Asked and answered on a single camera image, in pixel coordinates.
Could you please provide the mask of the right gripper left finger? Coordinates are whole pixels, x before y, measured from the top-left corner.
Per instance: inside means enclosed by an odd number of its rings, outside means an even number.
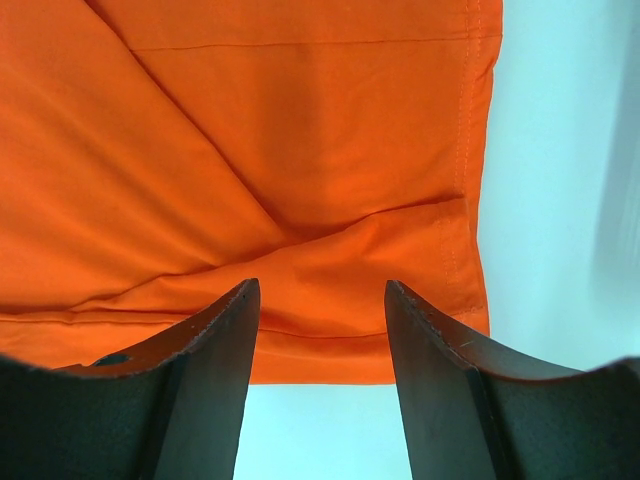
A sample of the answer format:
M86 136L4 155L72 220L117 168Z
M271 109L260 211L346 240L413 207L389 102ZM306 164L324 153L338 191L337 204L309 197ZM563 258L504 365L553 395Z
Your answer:
M260 287L95 363L1 359L5 479L230 479L251 376Z

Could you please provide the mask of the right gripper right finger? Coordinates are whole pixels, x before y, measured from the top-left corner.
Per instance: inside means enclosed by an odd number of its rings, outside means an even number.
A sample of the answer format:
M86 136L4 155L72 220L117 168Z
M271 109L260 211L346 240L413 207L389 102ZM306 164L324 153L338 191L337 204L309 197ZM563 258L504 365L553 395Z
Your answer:
M635 479L639 361L589 371L520 353L398 281L385 315L416 479Z

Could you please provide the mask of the orange t-shirt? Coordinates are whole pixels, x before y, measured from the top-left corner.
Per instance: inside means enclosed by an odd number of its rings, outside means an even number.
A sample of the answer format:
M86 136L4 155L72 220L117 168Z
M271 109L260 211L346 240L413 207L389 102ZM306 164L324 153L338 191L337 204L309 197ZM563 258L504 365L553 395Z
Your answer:
M5 1L1 350L90 364L255 278L256 383L394 379L398 280L482 332L499 1Z

